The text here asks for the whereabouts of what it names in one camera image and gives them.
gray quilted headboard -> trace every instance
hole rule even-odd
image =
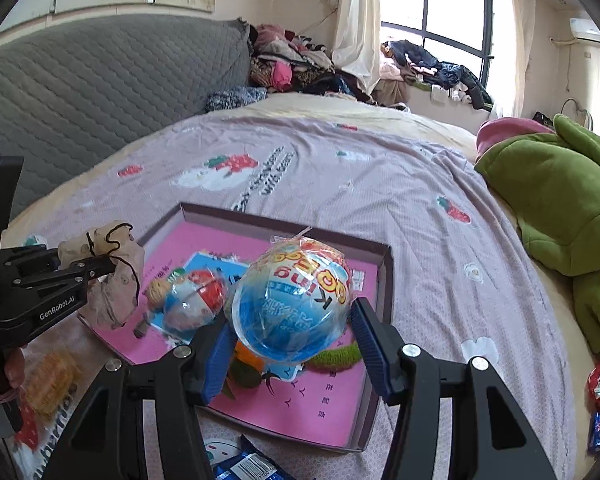
[[[91,18],[0,47],[0,153],[25,157],[12,216],[248,76],[237,20]]]

white curtain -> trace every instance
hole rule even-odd
[[[380,0],[340,0],[334,65],[353,74],[367,94],[380,79]]]
[[[494,99],[491,117],[520,117],[536,26],[536,0],[493,0],[493,7],[494,59],[487,84]]]

screw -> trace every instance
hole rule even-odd
[[[176,348],[173,349],[173,355],[178,359],[189,357],[191,355],[191,347],[188,345],[176,346]]]
[[[474,357],[471,360],[471,364],[476,370],[480,370],[481,372],[489,368],[489,362],[484,357]]]
[[[421,350],[418,345],[408,344],[402,347],[402,353],[408,357],[418,357],[420,352]]]
[[[107,369],[107,372],[117,372],[122,368],[122,361],[112,357],[107,361],[107,364],[105,364],[104,367]]]

pink box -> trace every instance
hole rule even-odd
[[[182,266],[199,251],[255,260],[272,236],[291,237],[306,226],[207,206],[179,204],[139,240],[144,246],[142,290],[168,270]],[[359,278],[355,294],[366,296],[382,322],[390,322],[393,304],[393,259],[390,247],[348,235],[312,229],[307,236],[340,250]],[[138,309],[115,331],[92,330],[132,364],[158,360],[170,349],[164,333],[150,327],[143,338],[133,328],[147,309]],[[333,344],[354,340],[350,328]],[[243,389],[232,384],[235,400],[217,396],[209,410],[219,416],[281,438],[339,451],[362,451],[368,443],[378,408],[364,365],[337,374],[305,370],[293,382],[273,379],[270,388]]]

human hand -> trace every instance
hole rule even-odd
[[[12,388],[16,389],[22,386],[24,382],[24,355],[22,350],[16,348],[11,351],[4,365],[4,373]]]

